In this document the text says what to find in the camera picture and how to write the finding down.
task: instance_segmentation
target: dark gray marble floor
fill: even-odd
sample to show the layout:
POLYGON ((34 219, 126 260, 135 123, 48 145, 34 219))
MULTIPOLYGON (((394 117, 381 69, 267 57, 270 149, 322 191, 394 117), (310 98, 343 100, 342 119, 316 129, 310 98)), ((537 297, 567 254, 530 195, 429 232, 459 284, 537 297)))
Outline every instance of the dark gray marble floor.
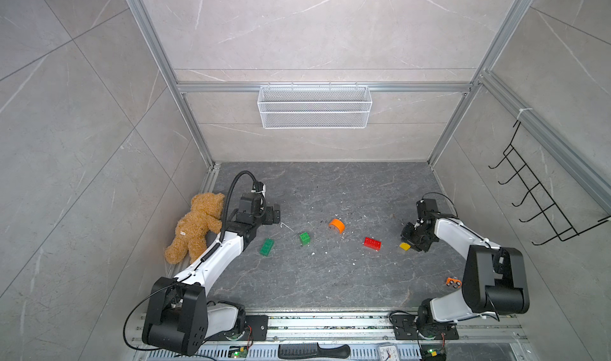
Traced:
MULTIPOLYGON (((454 291, 445 281, 462 276, 464 260, 448 244, 434 243, 427 253, 399 248, 416 201, 440 191, 426 163, 223 163, 215 192, 226 193, 244 169, 280 204, 283 224, 258 229, 212 298, 249 308, 417 307, 454 291), (332 218, 346 224, 343 235, 327 226, 332 218), (302 232, 311 237, 307 246, 302 232), (363 246, 366 236, 382 242, 379 252, 363 246), (269 257, 259 254, 266 238, 275 241, 269 257)), ((248 176, 240 179, 231 209, 251 185, 248 176)), ((438 205, 447 211, 442 197, 438 205)))

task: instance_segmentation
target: teddy bear leg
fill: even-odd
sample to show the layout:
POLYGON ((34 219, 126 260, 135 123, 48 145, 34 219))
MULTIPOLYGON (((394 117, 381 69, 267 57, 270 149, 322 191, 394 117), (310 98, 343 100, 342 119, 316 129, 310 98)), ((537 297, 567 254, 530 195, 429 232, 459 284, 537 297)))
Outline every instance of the teddy bear leg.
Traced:
POLYGON ((187 243, 183 238, 178 236, 174 238, 172 244, 165 249, 164 257, 165 260, 171 265, 177 265, 180 261, 185 258, 187 254, 187 243))

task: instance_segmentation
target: clock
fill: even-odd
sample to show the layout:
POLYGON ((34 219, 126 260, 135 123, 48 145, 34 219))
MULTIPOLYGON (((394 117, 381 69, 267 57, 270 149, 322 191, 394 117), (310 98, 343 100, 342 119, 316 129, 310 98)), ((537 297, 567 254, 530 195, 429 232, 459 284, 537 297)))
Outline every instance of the clock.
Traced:
POLYGON ((393 344, 378 346, 378 354, 380 361, 401 361, 399 359, 399 350, 393 344))

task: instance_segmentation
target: red lego brick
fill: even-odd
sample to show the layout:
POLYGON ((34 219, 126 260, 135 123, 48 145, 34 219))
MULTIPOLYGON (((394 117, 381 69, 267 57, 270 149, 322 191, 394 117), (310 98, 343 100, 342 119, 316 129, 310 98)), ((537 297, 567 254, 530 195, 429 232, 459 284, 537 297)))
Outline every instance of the red lego brick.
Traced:
POLYGON ((382 242, 371 238, 365 238, 365 242, 363 243, 363 245, 376 251, 380 251, 380 247, 382 247, 382 242))

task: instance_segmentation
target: orange tape roll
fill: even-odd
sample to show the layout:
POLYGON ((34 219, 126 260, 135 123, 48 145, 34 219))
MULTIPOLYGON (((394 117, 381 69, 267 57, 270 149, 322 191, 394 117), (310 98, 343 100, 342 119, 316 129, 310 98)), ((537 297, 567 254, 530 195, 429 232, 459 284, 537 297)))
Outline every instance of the orange tape roll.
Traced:
POLYGON ((346 228, 346 226, 344 225, 344 223, 342 223, 342 221, 340 221, 339 219, 335 219, 335 218, 329 222, 329 227, 335 227, 336 229, 338 229, 338 231, 340 231, 340 234, 343 233, 344 229, 346 228))

